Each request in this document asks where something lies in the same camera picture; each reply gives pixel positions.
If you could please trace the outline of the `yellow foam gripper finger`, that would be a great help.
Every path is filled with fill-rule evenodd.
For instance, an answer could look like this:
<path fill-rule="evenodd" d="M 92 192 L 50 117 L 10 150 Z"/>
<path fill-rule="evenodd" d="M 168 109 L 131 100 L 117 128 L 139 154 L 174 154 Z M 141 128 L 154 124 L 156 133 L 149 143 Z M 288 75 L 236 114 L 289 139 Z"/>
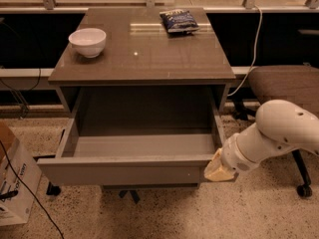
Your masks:
<path fill-rule="evenodd" d="M 237 176 L 236 168 L 231 165 L 235 153 L 219 148 L 204 169 L 204 178 L 212 182 L 230 181 Z"/>

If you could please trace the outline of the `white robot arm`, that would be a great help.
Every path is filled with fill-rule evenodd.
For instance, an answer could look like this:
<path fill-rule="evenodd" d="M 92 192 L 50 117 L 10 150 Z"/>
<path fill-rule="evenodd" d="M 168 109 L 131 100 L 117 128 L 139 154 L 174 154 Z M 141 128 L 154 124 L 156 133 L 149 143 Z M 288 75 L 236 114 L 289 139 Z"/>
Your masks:
<path fill-rule="evenodd" d="M 254 124 L 217 150 L 204 177 L 214 182 L 232 180 L 265 159 L 297 149 L 319 154 L 319 119 L 288 101 L 268 101 L 257 110 Z"/>

